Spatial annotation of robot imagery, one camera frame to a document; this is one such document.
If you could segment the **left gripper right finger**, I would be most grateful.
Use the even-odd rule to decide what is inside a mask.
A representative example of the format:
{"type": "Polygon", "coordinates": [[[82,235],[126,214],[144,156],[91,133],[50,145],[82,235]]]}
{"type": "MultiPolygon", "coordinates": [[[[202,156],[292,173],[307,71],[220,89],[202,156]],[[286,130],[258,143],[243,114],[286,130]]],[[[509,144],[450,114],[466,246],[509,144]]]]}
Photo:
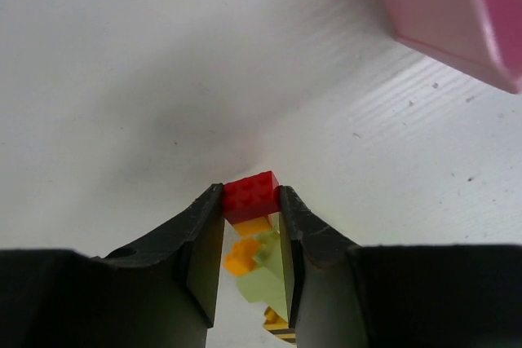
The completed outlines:
{"type": "Polygon", "coordinates": [[[362,246],[279,191],[289,326],[300,347],[518,347],[517,244],[362,246]]]}

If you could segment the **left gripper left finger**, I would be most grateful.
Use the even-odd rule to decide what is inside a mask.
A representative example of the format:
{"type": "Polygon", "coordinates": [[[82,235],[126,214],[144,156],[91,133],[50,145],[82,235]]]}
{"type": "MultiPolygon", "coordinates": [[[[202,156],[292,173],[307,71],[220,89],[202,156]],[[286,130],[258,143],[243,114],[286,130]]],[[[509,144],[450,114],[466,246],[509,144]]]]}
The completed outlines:
{"type": "Polygon", "coordinates": [[[223,186],[109,255],[1,252],[4,347],[203,347],[215,320],[223,186]]]}

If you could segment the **green yellow lego assembly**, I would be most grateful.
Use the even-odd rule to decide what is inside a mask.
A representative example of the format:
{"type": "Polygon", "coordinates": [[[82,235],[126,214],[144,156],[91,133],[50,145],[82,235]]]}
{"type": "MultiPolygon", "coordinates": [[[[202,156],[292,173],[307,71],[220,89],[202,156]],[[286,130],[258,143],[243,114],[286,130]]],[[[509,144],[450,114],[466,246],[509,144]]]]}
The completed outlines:
{"type": "Polygon", "coordinates": [[[277,230],[255,238],[260,246],[254,252],[252,271],[237,277],[236,287],[248,303],[264,303],[263,328],[274,337],[297,346],[294,328],[289,326],[281,237],[277,230]]]}

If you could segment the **orange lego brick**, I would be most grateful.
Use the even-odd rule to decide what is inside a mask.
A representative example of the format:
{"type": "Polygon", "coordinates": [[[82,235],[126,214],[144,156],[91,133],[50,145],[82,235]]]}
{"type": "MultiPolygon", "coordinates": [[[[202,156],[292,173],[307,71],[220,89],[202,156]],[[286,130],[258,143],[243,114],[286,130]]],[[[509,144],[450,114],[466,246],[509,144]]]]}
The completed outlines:
{"type": "Polygon", "coordinates": [[[223,267],[234,276],[241,276],[256,268],[254,255],[261,247],[257,239],[259,234],[272,229],[270,218],[265,215],[243,222],[232,224],[234,231],[240,236],[239,241],[232,245],[232,249],[225,255],[223,267]]]}

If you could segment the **red lego stack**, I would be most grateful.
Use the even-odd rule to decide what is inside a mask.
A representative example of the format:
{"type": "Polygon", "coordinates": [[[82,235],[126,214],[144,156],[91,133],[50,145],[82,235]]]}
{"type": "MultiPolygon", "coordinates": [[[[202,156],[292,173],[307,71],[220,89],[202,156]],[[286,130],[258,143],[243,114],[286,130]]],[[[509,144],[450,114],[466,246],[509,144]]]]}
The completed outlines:
{"type": "Polygon", "coordinates": [[[231,224],[280,211],[280,184],[272,171],[265,171],[223,186],[222,212],[231,224]]]}

